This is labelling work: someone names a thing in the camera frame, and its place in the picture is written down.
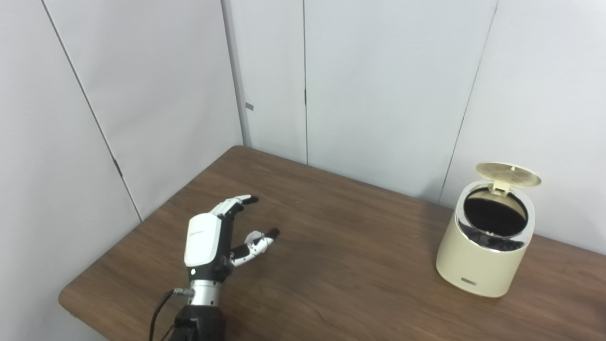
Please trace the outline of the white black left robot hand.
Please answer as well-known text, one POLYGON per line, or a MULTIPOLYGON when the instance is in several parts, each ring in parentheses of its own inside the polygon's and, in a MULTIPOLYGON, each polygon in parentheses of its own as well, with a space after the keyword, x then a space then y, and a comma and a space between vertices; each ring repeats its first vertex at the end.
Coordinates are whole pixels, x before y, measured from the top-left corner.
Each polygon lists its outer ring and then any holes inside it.
POLYGON ((228 198, 189 220, 184 253, 188 280, 223 283, 234 268, 267 251, 281 233, 275 227, 266 233, 253 231, 243 244, 232 247, 236 214, 258 201, 251 195, 228 198))

